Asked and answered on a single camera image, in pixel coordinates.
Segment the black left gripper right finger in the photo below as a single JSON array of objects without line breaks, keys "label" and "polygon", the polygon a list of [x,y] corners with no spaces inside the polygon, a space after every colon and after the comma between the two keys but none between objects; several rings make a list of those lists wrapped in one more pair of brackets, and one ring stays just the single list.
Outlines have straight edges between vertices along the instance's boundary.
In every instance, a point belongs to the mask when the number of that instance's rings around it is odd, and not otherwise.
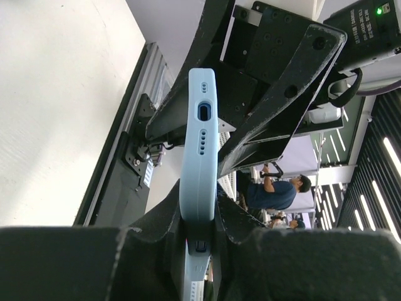
[{"label": "black left gripper right finger", "polygon": [[269,229],[225,195],[212,247],[217,300],[399,300],[387,231]]}]

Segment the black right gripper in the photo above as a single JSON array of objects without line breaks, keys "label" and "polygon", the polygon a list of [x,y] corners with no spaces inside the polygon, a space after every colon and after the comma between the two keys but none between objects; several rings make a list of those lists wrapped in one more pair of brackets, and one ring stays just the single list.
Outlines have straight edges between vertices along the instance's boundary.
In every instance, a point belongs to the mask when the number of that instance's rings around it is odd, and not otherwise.
[{"label": "black right gripper", "polygon": [[234,3],[206,1],[182,68],[145,132],[155,141],[185,126],[189,72],[217,62],[219,126],[236,129],[219,151],[220,176],[283,153],[346,43],[344,31],[299,14],[259,1],[251,8]]}]

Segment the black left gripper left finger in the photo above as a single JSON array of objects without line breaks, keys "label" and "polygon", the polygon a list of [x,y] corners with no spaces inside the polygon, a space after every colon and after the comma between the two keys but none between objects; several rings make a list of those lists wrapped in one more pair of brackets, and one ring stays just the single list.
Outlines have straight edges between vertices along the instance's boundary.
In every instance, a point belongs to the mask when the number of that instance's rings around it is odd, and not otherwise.
[{"label": "black left gripper left finger", "polygon": [[1,229],[2,300],[182,300],[179,186],[126,228]]}]

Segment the light blue cased phone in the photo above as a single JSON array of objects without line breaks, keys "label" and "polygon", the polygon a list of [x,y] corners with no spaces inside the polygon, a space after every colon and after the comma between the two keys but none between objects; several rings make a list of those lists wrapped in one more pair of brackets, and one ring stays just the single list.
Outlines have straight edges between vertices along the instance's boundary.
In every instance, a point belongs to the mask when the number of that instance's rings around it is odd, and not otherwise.
[{"label": "light blue cased phone", "polygon": [[204,280],[211,257],[217,196],[219,126],[215,73],[189,71],[189,104],[179,207],[185,232],[183,300],[195,300],[193,285]]}]

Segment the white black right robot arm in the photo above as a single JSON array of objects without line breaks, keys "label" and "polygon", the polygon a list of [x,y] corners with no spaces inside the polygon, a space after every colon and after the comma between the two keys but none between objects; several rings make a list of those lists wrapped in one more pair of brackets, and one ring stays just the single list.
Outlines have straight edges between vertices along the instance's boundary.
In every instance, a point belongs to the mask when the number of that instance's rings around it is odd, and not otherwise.
[{"label": "white black right robot arm", "polygon": [[329,101],[332,83],[348,71],[358,77],[333,101],[342,107],[356,94],[364,66],[400,53],[398,13],[395,1],[357,1],[318,23],[261,1],[207,1],[146,141],[183,145],[195,137],[188,96],[200,68],[215,78],[219,118],[234,127],[219,151],[219,175],[279,159],[305,113]]}]

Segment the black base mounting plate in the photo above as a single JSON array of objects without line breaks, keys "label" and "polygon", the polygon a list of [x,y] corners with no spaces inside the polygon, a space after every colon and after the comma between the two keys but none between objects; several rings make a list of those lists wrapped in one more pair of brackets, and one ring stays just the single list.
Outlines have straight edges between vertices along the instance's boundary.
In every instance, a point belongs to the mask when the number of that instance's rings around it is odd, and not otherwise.
[{"label": "black base mounting plate", "polygon": [[167,136],[155,141],[145,139],[145,128],[155,106],[143,93],[138,99],[131,126],[117,142],[105,178],[85,198],[74,222],[79,226],[128,226],[145,214],[154,169],[161,164]]}]

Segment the person in blue shirt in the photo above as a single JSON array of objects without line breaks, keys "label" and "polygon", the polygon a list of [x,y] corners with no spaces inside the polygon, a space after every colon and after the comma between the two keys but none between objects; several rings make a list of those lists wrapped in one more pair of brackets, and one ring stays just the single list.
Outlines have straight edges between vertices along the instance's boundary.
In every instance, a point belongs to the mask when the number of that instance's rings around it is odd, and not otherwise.
[{"label": "person in blue shirt", "polygon": [[265,176],[263,183],[249,184],[245,202],[251,209],[282,211],[292,205],[298,193],[307,193],[310,188],[310,179],[302,174],[289,181],[272,181]]}]

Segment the horizontal aluminium frame rail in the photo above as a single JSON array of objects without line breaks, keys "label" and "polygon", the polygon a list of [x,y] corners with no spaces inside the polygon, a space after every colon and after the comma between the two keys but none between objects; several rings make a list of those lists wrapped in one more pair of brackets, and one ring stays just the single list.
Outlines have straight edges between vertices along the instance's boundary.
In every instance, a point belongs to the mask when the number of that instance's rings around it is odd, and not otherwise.
[{"label": "horizontal aluminium frame rail", "polygon": [[135,113],[139,113],[139,100],[143,94],[150,99],[150,107],[157,109],[174,82],[170,68],[157,43],[145,45],[145,58],[138,62],[139,74],[135,78],[133,92],[129,98],[126,112],[120,126],[122,132],[128,132]]}]

